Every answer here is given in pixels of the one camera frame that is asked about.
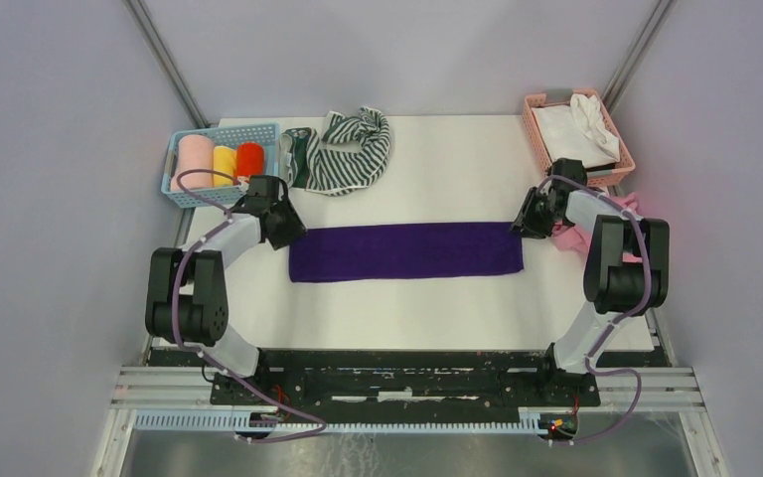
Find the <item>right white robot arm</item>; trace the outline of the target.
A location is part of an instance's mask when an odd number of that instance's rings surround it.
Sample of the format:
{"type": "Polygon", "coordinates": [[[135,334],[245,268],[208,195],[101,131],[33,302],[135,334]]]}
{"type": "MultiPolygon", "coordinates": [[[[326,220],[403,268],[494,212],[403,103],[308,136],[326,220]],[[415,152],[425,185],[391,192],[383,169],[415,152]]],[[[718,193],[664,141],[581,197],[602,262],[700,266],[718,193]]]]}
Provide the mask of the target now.
{"type": "Polygon", "coordinates": [[[583,271],[585,302],[568,330],[550,344],[534,393],[559,405],[574,391],[571,375],[591,374],[614,334],[629,320],[661,306],[669,290],[670,226],[644,218],[587,185],[578,160],[561,158],[528,190],[510,231],[548,239],[558,226],[590,235],[583,271]]]}

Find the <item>purple towel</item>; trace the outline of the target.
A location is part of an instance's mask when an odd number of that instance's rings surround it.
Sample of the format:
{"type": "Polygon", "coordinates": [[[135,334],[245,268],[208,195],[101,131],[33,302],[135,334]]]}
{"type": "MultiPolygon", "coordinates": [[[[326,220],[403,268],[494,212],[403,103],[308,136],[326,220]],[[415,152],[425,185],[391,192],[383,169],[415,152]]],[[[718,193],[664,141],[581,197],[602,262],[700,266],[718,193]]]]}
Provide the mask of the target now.
{"type": "Polygon", "coordinates": [[[501,276],[524,270],[505,223],[425,223],[312,229],[289,248],[295,283],[501,276]]]}

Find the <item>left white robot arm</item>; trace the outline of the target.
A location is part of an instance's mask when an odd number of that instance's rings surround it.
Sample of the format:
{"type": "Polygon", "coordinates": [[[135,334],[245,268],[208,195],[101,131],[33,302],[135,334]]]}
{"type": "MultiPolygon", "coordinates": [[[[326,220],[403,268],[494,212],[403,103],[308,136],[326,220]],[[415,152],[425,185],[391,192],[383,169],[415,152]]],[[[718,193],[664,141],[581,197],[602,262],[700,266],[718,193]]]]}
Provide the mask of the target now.
{"type": "Polygon", "coordinates": [[[211,230],[181,247],[151,255],[145,328],[193,352],[226,376],[246,402],[259,404],[272,392],[271,375],[258,368],[259,349],[229,324],[226,270],[244,253],[268,243],[286,248],[307,234],[281,178],[250,178],[246,193],[211,230]]]}

